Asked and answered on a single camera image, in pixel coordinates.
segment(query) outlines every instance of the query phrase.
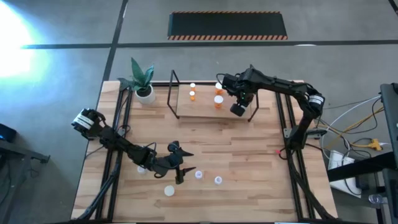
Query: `wooden tabletop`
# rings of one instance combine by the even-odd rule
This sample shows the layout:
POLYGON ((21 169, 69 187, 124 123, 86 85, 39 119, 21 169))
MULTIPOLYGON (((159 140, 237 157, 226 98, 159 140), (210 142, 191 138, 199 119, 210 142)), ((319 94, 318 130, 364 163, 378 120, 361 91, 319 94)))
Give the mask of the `wooden tabletop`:
MULTIPOLYGON (((104 82, 99 99, 97 109, 105 115, 108 124, 113 120, 118 88, 119 82, 104 82)), ((156 101, 152 105, 144 106, 133 99, 129 117, 131 131, 126 138, 140 145, 157 142, 159 156, 166 156, 168 143, 178 140, 185 151, 194 153, 184 158, 182 168, 195 166, 204 177, 196 180, 196 170, 193 170, 185 176, 183 184, 176 185, 173 170, 162 179, 155 179, 153 172, 141 175, 124 155, 114 222, 297 221, 287 162, 275 153, 284 146, 275 93, 259 91, 259 111, 248 123, 238 119, 176 119, 166 105, 168 87, 155 87, 155 92, 156 101), (221 185, 214 184, 216 176, 223 178, 221 185), (171 197, 164 194, 168 185, 175 187, 171 197)), ((177 104, 177 92, 177 87, 173 87, 172 106, 177 104)), ((298 122, 302 112, 294 99, 293 107, 298 122)), ((286 106, 285 115, 288 121, 286 106)), ((315 140, 307 142, 318 145, 315 140)), ((100 146, 98 141, 89 143, 87 153, 100 146)), ((337 217, 322 153, 305 147, 303 156, 311 191, 328 212, 337 217)), ((102 149, 86 159, 72 218, 81 215, 98 193, 105 157, 106 150, 102 149)), ((108 211, 109 195, 110 191, 104 215, 108 211)), ((300 198, 306 214, 302 192, 300 198)))

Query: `gray floor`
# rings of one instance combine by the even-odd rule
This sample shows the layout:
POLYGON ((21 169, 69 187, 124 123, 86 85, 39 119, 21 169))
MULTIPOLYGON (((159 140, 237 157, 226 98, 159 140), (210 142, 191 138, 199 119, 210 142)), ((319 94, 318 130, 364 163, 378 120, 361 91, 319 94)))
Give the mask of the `gray floor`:
MULTIPOLYGON (((22 24, 29 34, 19 44, 110 43, 121 0, 0 2, 0 10, 4 6, 19 16, 7 19, 22 24)), ((279 10, 289 40, 398 38, 398 17, 386 0, 130 0, 119 42, 165 42, 168 14, 183 10, 279 10)), ((15 30, 7 31, 6 40, 17 37, 15 30)), ((0 123, 18 130, 19 144, 52 156, 46 166, 34 164, 40 175, 25 181, 10 223, 68 220, 87 145, 70 122, 82 108, 96 106, 109 49, 6 53, 0 52, 0 123)), ((398 46, 117 49, 110 80, 131 74, 130 57, 143 67, 154 63, 154 80, 168 80, 171 69, 181 80, 214 80, 216 73, 242 72, 253 64, 266 75, 306 80, 325 95, 327 107, 376 96, 380 84, 397 82, 398 46)), ((323 119, 332 122, 348 108, 325 110, 323 119)), ((366 104, 336 127, 343 129, 370 112, 371 104, 366 104)), ((374 131, 348 139, 372 137, 389 142, 384 115, 379 114, 377 120, 374 131)), ((369 121, 363 129, 373 125, 369 121)), ((325 142, 333 137, 327 135, 325 142)), ((335 149, 344 151, 342 144, 335 149)), ((340 192, 333 194, 340 218, 376 222, 376 212, 361 206, 363 202, 340 192)))

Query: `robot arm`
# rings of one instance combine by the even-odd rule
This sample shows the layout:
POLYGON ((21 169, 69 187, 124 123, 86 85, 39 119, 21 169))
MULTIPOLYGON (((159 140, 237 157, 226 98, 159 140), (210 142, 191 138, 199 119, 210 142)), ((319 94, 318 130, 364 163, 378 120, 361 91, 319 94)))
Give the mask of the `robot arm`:
POLYGON ((176 184, 181 184, 185 173, 195 168, 180 170, 179 166, 183 163, 183 157, 193 156, 193 154, 182 150, 178 141, 171 142, 167 147, 169 156, 156 157, 155 149, 151 149, 149 145, 142 147, 129 142, 105 123, 103 114, 93 109, 83 109, 73 120, 72 126, 87 139, 99 138, 99 142, 109 150, 124 151, 133 163, 154 171, 156 178, 162 178, 168 170, 175 169, 176 184))
POLYGON ((243 73, 235 76, 225 74, 222 85, 229 95, 236 97, 236 103, 232 105, 231 112, 238 116, 242 116, 260 89, 293 96, 303 111, 303 118, 299 125, 292 129, 290 137, 287 139, 288 146, 293 150, 304 147, 307 129, 313 119, 321 115, 325 101, 322 94, 308 83, 295 83, 268 77, 252 65, 243 73))

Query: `white bottle cap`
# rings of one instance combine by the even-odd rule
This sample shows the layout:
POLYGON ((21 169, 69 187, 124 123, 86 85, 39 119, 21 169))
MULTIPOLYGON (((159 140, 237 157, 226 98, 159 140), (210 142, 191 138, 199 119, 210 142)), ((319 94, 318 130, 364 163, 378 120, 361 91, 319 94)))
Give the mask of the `white bottle cap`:
POLYGON ((141 166, 138 166, 137 171, 139 174, 145 174, 147 172, 147 169, 142 168, 141 166))
POLYGON ((221 83, 216 83, 216 89, 217 90, 222 90, 223 89, 223 86, 222 86, 222 84, 221 83))
POLYGON ((202 173, 201 171, 198 170, 198 171, 195 172, 195 178, 196 178, 196 179, 199 180, 199 179, 201 179, 202 177, 203 177, 203 173, 202 173))
POLYGON ((216 185, 220 185, 222 182, 223 182, 223 179, 221 177, 214 178, 214 183, 216 185))
POLYGON ((171 185, 169 185, 169 186, 166 186, 165 188, 164 188, 164 194, 166 194, 166 196, 173 196, 173 194, 174 194, 174 187, 173 186, 171 186, 171 185))
POLYGON ((222 96, 215 96, 214 97, 214 102, 215 103, 222 103, 224 101, 224 98, 222 96))

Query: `yellow cable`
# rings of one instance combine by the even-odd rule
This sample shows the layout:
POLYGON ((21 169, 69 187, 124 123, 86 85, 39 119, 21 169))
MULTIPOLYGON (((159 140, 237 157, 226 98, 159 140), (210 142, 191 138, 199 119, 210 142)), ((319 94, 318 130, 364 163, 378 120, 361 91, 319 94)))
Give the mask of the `yellow cable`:
MULTIPOLYGON (((380 113, 380 112, 383 110, 383 108, 384 108, 384 107, 382 106, 382 107, 380 107, 378 110, 376 110, 376 112, 374 112, 374 115, 380 113)), ((354 126, 356 126, 357 124, 359 124, 359 123, 361 123, 361 122, 367 121, 367 120, 368 120, 369 118, 371 118, 372 116, 373 116, 373 113, 371 113, 371 114, 368 115, 367 117, 365 117, 365 118, 359 120, 358 122, 356 122, 356 123, 354 123, 354 124, 348 126, 342 133, 339 133, 339 135, 338 135, 334 140, 332 140, 325 148, 326 148, 326 149, 331 148, 333 145, 336 144, 336 141, 340 138, 340 136, 343 135, 343 133, 347 133, 348 131, 351 131, 351 130, 353 129, 354 126)))

